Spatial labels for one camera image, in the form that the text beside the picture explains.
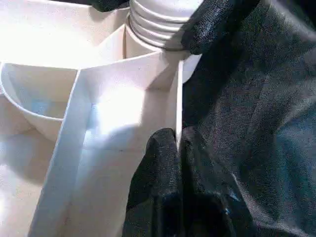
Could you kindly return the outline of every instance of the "black textured material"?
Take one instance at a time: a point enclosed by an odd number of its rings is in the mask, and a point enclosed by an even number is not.
[[[315,27],[300,2],[262,0],[184,85],[184,126],[236,176],[256,236],[316,236],[315,76]]]
[[[91,0],[91,5],[98,11],[112,11],[118,7],[128,6],[129,0]]]
[[[172,129],[156,132],[130,186],[123,236],[173,237],[182,228],[181,165]]]
[[[234,176],[193,127],[180,153],[172,129],[149,139],[131,181],[123,236],[254,236]]]
[[[235,177],[194,127],[184,130],[180,154],[186,236],[254,236]]]
[[[239,29],[259,0],[205,0],[184,26],[182,45],[201,54]]]

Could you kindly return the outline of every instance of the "compartment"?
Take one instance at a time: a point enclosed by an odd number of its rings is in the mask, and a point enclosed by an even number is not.
[[[172,127],[179,142],[183,61],[161,52],[81,70],[29,232],[30,237],[115,237],[148,138]]]
[[[29,231],[54,146],[0,89],[0,236]]]
[[[1,66],[0,87],[40,133],[56,141],[77,70],[17,64]]]
[[[49,0],[0,1],[0,61],[79,69],[124,24],[129,8],[98,12]]]

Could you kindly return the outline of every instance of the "black glove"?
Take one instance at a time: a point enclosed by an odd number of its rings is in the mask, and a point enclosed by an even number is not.
[[[204,0],[184,26],[182,45],[192,54],[208,51],[224,36],[238,30],[258,0]]]
[[[172,129],[149,139],[131,182],[123,236],[254,236],[233,175],[195,129],[185,129],[180,154]]]
[[[98,11],[112,11],[120,6],[128,6],[129,0],[92,0],[91,5]]]

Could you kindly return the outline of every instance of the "curved plastic bowl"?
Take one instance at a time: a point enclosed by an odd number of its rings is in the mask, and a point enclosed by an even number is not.
[[[76,74],[72,69],[3,64],[0,86],[31,125],[56,141]]]

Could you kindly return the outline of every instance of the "white bottle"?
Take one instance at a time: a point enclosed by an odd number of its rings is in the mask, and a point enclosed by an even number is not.
[[[182,50],[182,26],[203,0],[130,0],[130,24],[148,44]]]

